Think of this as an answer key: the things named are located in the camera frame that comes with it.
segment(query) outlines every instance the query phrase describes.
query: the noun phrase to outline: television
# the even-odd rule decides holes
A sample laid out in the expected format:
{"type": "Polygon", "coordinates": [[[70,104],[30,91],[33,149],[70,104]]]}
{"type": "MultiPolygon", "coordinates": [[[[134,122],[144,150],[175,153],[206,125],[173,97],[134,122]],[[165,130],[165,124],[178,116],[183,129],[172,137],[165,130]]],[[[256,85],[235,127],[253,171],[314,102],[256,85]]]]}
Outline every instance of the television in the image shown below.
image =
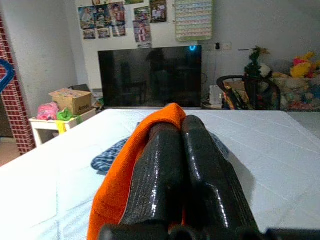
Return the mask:
{"type": "Polygon", "coordinates": [[[202,48],[99,51],[105,107],[201,106],[202,48]]]}

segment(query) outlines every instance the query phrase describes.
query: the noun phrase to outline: orange towel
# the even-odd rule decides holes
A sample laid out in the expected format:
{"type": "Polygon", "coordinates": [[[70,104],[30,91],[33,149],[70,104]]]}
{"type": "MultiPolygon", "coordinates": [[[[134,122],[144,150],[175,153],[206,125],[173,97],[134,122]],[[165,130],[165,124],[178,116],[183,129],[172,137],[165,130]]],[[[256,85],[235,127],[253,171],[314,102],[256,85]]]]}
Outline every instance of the orange towel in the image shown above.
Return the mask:
{"type": "Polygon", "coordinates": [[[90,214],[88,240],[96,240],[104,224],[118,224],[125,212],[135,163],[148,143],[151,127],[160,122],[181,129],[185,112],[176,103],[144,119],[128,139],[96,193],[90,214]]]}

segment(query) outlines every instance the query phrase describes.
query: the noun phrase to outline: pink bag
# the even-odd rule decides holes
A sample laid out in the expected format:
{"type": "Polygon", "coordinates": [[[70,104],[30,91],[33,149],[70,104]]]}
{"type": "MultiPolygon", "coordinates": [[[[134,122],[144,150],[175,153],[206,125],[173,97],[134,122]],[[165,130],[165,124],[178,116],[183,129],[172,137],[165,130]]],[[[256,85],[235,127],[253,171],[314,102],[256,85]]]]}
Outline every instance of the pink bag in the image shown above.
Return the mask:
{"type": "Polygon", "coordinates": [[[36,119],[38,120],[57,120],[57,113],[59,112],[59,107],[55,102],[40,105],[38,107],[38,115],[36,119]]]}

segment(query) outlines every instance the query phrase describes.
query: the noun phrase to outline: red brick pillar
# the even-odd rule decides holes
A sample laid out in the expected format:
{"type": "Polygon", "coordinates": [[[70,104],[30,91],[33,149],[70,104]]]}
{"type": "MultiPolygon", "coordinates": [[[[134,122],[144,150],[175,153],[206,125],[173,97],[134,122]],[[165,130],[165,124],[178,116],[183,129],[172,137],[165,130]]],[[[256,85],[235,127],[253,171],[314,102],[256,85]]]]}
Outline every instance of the red brick pillar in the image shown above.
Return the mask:
{"type": "MultiPolygon", "coordinates": [[[[8,61],[11,65],[14,65],[14,61],[11,55],[10,46],[8,43],[6,31],[2,16],[0,15],[0,59],[8,61]]],[[[5,75],[5,69],[0,68],[0,78],[5,75]]],[[[28,121],[28,115],[25,108],[24,99],[21,94],[17,74],[14,74],[13,80],[2,91],[1,98],[9,119],[10,127],[13,136],[16,140],[20,154],[25,154],[36,147],[34,136],[30,123],[28,121]]]]}

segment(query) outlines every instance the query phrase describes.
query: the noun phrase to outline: tiled floor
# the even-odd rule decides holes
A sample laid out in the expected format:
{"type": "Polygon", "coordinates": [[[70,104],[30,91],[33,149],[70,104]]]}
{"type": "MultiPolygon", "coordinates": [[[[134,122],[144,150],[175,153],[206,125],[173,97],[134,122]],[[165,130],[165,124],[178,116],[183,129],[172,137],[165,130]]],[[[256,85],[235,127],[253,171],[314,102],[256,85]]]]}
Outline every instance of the tiled floor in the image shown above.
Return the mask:
{"type": "Polygon", "coordinates": [[[288,114],[320,139],[320,112],[288,112],[288,114]]]}
{"type": "Polygon", "coordinates": [[[20,156],[14,140],[0,139],[0,167],[20,156]]]}

